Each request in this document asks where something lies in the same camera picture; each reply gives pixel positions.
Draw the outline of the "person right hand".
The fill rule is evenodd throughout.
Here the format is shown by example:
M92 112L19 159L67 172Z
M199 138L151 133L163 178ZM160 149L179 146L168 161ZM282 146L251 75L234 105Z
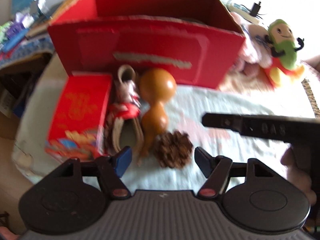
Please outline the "person right hand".
M311 178L306 172L297 167L291 147L285 151L280 162L287 169L287 180L307 196L311 206L315 205L317 196L311 189Z

